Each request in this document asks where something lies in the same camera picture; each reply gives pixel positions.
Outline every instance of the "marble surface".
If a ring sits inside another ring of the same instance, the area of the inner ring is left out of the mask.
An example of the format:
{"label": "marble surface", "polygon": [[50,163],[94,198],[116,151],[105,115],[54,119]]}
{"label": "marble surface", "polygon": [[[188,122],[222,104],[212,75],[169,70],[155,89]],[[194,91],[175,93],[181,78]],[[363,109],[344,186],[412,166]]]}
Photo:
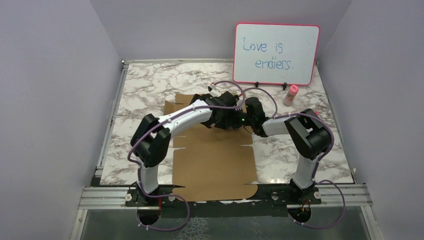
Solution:
{"label": "marble surface", "polygon": [[[130,139],[147,114],[163,115],[165,100],[174,101],[175,94],[207,93],[212,82],[232,79],[232,63],[132,63],[123,86],[122,95],[113,125],[107,156],[104,161],[102,185],[129,185],[137,180],[137,165],[127,161],[131,149]],[[252,85],[241,85],[248,88]],[[283,104],[286,91],[280,86],[265,86],[278,104],[278,114],[295,113],[306,108],[318,112],[332,129],[335,142],[332,151],[323,158],[316,180],[328,179],[336,183],[352,183],[348,162],[340,141],[320,75],[314,67],[312,82],[300,87],[293,105]],[[220,91],[236,88],[230,84],[218,85]],[[267,116],[275,107],[271,99],[259,90],[248,91],[247,97],[258,97]],[[257,181],[254,183],[288,183],[295,173],[299,153],[289,135],[267,138],[253,136]],[[165,160],[159,165],[159,184],[172,184],[173,153],[170,145]]]}

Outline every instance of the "red wire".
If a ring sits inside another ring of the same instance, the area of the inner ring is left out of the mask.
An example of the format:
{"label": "red wire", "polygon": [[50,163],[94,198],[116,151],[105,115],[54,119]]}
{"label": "red wire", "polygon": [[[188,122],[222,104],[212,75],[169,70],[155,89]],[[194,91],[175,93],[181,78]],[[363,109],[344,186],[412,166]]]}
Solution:
{"label": "red wire", "polygon": [[302,208],[309,202],[309,199],[306,199],[305,203],[302,205]]}

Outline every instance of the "cardboard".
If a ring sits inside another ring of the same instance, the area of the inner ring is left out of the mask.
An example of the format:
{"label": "cardboard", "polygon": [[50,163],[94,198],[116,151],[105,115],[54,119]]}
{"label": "cardboard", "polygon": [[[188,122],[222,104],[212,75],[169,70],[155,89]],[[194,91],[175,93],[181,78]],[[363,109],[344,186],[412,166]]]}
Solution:
{"label": "cardboard", "polygon": [[[193,95],[177,94],[164,113],[188,106]],[[172,183],[187,201],[239,200],[258,190],[252,135],[244,129],[222,130],[197,124],[173,138]]]}

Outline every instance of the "lavender backdrop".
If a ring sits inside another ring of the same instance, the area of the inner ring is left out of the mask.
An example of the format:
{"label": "lavender backdrop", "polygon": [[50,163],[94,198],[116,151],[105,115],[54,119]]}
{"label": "lavender backdrop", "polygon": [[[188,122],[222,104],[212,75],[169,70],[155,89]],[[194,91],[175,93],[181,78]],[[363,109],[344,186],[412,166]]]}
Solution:
{"label": "lavender backdrop", "polygon": [[351,0],[91,0],[125,60],[232,59],[238,22],[316,24],[320,55]]}
{"label": "lavender backdrop", "polygon": [[385,239],[424,236],[423,43],[423,0],[353,0],[318,65]]}
{"label": "lavender backdrop", "polygon": [[0,2],[1,239],[68,239],[121,72],[89,0]]}

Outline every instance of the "small bottle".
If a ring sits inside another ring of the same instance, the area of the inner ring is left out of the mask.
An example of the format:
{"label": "small bottle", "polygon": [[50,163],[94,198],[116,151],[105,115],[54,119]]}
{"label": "small bottle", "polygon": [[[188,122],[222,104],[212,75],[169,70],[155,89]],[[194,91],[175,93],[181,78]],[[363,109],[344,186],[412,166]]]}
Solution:
{"label": "small bottle", "polygon": [[299,92],[299,87],[296,85],[291,85],[290,88],[288,89],[287,95],[284,97],[284,100],[283,100],[284,105],[291,106],[298,92]]}

